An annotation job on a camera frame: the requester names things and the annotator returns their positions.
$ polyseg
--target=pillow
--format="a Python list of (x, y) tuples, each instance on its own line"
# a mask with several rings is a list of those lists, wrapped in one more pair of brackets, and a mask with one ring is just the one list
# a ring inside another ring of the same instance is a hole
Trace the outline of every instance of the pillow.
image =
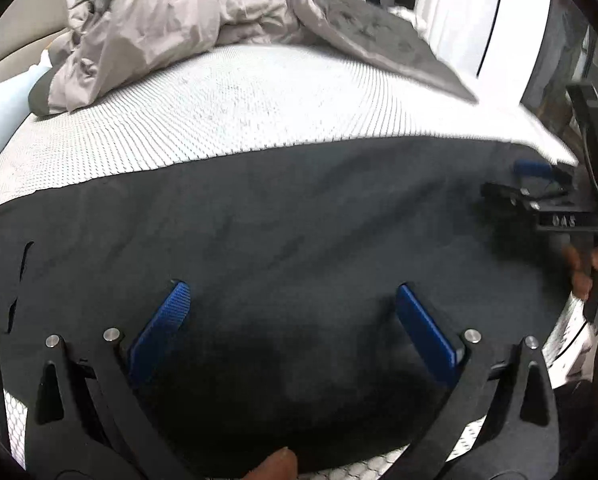
[(0, 153), (30, 114), (28, 93), (34, 83), (47, 72), (48, 64), (42, 61), (39, 65), (32, 65), (27, 72), (0, 83)]

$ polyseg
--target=blue clamp pad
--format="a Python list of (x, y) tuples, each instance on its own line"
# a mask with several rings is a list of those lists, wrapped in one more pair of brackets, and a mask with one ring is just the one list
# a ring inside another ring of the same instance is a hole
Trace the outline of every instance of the blue clamp pad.
[(395, 304), (397, 317), (428, 370), (436, 380), (454, 386), (466, 351), (461, 339), (444, 326), (441, 313), (421, 304), (406, 283), (397, 288)]
[(128, 380), (133, 387), (140, 386), (153, 376), (189, 311), (190, 288), (179, 282), (130, 347)]
[(553, 167), (547, 162), (537, 162), (534, 160), (525, 160), (520, 158), (515, 161), (512, 172), (518, 176), (536, 176), (546, 180), (553, 180)]

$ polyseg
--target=white mesh mattress cover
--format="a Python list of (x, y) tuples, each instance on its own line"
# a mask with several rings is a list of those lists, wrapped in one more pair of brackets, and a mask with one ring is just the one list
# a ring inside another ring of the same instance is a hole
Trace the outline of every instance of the white mesh mattress cover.
[[(506, 140), (551, 161), (574, 162), (522, 107), (468, 104), (329, 48), (233, 45), (110, 92), (89, 108), (29, 116), (0, 155), (0, 204), (39, 189), (227, 153), (406, 135)], [(549, 362), (581, 325), (581, 310), (580, 302), (567, 304), (544, 348)], [(10, 394), (6, 400), (13, 456), (25, 466), (28, 409)], [(471, 448), (482, 424), (466, 428), (449, 458)], [(402, 450), (302, 477), (373, 480)]]

